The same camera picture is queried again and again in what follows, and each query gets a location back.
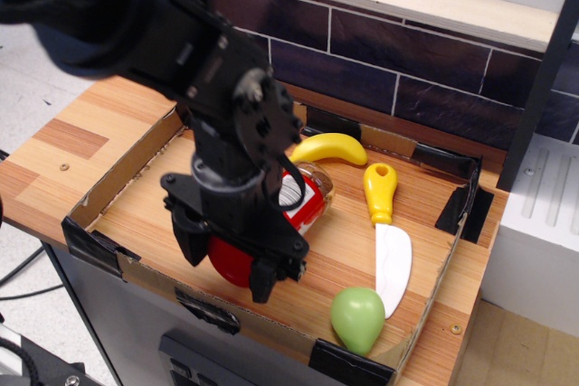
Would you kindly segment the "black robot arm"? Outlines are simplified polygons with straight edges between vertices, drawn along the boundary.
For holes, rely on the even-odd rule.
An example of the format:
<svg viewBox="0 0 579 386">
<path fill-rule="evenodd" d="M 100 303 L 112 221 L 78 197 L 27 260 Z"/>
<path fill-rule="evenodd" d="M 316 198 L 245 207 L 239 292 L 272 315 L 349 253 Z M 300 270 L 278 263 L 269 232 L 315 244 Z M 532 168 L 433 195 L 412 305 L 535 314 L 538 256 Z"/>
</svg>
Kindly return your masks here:
<svg viewBox="0 0 579 386">
<path fill-rule="evenodd" d="M 279 202 L 282 176 L 305 182 L 287 149 L 300 141 L 293 101 L 265 52 L 210 0 L 1 0 L 3 24 L 30 24 L 61 70 L 118 75 L 185 111 L 195 153 L 189 174 L 166 174 L 166 207 L 192 264 L 217 237 L 252 258 L 256 303 L 304 273 L 308 243 Z"/>
</svg>

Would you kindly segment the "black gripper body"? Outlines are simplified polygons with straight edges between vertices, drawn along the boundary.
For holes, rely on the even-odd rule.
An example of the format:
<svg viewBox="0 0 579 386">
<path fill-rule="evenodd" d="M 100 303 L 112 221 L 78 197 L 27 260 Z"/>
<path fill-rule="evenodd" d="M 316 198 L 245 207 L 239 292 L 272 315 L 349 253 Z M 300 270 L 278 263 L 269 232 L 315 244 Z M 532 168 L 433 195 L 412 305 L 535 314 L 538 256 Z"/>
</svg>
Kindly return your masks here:
<svg viewBox="0 0 579 386">
<path fill-rule="evenodd" d="M 270 259 L 277 264 L 279 281 L 298 281 L 306 270 L 309 245 L 284 216 L 301 205 L 305 182 L 296 169 L 289 171 L 299 186 L 300 197 L 290 205 L 280 205 L 283 176 L 276 174 L 277 190 L 270 195 L 262 184 L 262 173 L 240 185 L 222 179 L 208 183 L 195 174 L 165 174 L 161 187 L 166 190 L 165 207 L 174 213 L 206 222 L 215 236 L 256 259 Z"/>
</svg>

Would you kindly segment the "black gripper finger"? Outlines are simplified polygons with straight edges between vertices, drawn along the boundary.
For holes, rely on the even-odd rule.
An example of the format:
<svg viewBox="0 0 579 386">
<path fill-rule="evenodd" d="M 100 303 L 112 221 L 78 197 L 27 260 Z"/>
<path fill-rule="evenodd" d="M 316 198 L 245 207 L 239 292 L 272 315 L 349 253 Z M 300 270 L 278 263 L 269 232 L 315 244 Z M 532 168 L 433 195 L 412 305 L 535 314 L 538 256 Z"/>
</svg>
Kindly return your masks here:
<svg viewBox="0 0 579 386">
<path fill-rule="evenodd" d="M 250 274 L 252 301 L 258 304 L 267 303 L 278 281 L 278 267 L 274 261 L 270 259 L 254 260 Z"/>
<path fill-rule="evenodd" d="M 205 221 L 186 214 L 172 215 L 173 232 L 185 259 L 197 267 L 208 251 L 211 232 Z"/>
</svg>

